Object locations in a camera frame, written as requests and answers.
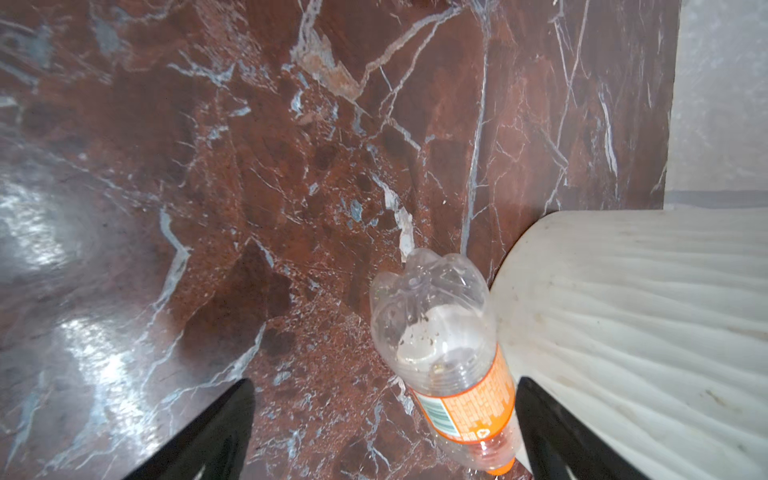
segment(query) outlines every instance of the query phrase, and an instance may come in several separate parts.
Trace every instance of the bottle label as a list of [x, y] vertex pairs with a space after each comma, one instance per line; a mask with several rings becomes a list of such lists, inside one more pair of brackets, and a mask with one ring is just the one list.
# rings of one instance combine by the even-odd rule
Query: bottle label
[[515, 408], [515, 381], [498, 345], [490, 370], [469, 390], [447, 397], [413, 393], [435, 430], [457, 443], [494, 437], [509, 423]]

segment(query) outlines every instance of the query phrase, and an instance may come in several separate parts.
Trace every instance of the clear plastic bottle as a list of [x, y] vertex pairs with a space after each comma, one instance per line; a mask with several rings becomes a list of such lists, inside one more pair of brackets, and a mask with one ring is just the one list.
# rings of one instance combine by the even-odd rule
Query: clear plastic bottle
[[522, 444], [515, 386], [477, 268], [417, 249], [403, 275], [376, 275], [370, 297], [376, 349], [412, 390], [440, 449], [466, 467], [506, 473]]

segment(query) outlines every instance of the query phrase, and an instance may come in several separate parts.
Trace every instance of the barcode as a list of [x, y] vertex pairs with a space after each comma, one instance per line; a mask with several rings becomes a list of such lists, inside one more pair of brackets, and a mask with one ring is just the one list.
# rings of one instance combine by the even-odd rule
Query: barcode
[[461, 436], [456, 429], [456, 425], [453, 424], [451, 416], [442, 404], [441, 399], [431, 399], [429, 397], [421, 396], [418, 393], [416, 393], [416, 396], [419, 397], [419, 403], [422, 404], [424, 413], [426, 413], [429, 419], [432, 420], [432, 425], [435, 426], [436, 429], [448, 435]]

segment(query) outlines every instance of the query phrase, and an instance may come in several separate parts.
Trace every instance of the orange bottle cap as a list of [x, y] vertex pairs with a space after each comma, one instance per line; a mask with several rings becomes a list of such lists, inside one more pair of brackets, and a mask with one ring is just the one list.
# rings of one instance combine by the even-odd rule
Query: orange bottle cap
[[515, 464], [515, 458], [512, 459], [511, 462], [509, 462], [507, 465], [504, 465], [503, 467], [497, 468], [495, 470], [486, 470], [491, 475], [504, 475], [506, 472], [509, 472], [512, 470], [512, 466]]

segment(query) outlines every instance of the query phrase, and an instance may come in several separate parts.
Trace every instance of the bottle body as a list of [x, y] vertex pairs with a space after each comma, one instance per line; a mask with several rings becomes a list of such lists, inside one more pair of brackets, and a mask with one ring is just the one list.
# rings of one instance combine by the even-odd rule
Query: bottle body
[[440, 449], [469, 468], [511, 466], [521, 445], [515, 386], [488, 287], [465, 257], [417, 249], [371, 289], [379, 353], [412, 390]]

